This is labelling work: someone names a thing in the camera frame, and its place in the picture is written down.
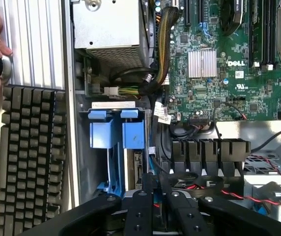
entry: aluminum heatsink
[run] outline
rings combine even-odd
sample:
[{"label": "aluminum heatsink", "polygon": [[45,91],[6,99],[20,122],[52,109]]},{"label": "aluminum heatsink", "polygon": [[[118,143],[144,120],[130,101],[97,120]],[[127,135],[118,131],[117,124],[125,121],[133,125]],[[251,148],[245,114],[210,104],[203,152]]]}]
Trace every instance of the aluminum heatsink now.
[{"label": "aluminum heatsink", "polygon": [[188,52],[189,78],[216,77],[217,51],[197,50]]}]

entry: red wire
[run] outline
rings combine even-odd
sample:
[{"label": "red wire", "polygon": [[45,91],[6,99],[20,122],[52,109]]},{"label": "red wire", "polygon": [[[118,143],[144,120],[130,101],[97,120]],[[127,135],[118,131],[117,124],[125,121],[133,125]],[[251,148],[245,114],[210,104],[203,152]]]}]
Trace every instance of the red wire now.
[{"label": "red wire", "polygon": [[[263,156],[256,156],[256,155],[251,155],[251,156],[263,159],[281,176],[280,170],[274,164],[272,164],[270,160],[268,160],[267,158],[265,158]],[[193,189],[193,188],[196,188],[196,187],[199,187],[199,186],[194,184],[192,186],[186,187],[186,189]],[[231,195],[233,197],[236,197],[236,198],[242,199],[242,200],[243,199],[249,199],[249,200],[252,200],[253,202],[256,202],[256,203],[270,203],[270,204],[273,204],[273,205],[281,205],[281,202],[273,202],[273,201],[270,201],[270,200],[260,200],[260,199],[256,199],[256,198],[253,198],[253,197],[250,197],[250,196],[240,196],[240,195],[237,195],[235,193],[230,193],[230,192],[227,192],[227,191],[224,191],[224,190],[221,190],[221,192],[226,194],[226,195]]]}]

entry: fan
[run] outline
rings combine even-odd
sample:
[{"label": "fan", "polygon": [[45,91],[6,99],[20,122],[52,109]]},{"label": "fan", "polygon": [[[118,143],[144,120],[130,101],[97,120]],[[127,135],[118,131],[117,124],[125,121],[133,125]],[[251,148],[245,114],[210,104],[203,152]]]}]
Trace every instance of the fan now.
[{"label": "fan", "polygon": [[224,0],[221,8],[221,24],[224,36],[232,35],[242,24],[243,0]]}]

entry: metal panel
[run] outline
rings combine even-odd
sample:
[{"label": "metal panel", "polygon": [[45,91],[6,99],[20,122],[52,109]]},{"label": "metal panel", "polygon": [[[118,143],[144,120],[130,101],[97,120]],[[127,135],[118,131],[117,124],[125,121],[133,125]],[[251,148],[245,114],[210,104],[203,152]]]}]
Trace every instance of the metal panel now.
[{"label": "metal panel", "polygon": [[61,1],[0,0],[0,15],[14,52],[10,83],[64,89]]}]

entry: motherboard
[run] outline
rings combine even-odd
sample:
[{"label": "motherboard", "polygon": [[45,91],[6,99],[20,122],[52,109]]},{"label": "motherboard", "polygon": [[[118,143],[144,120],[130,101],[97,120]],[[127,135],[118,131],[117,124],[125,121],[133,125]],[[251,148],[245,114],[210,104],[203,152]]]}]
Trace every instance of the motherboard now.
[{"label": "motherboard", "polygon": [[171,29],[169,114],[173,122],[281,119],[279,0],[162,0],[182,10]]}]

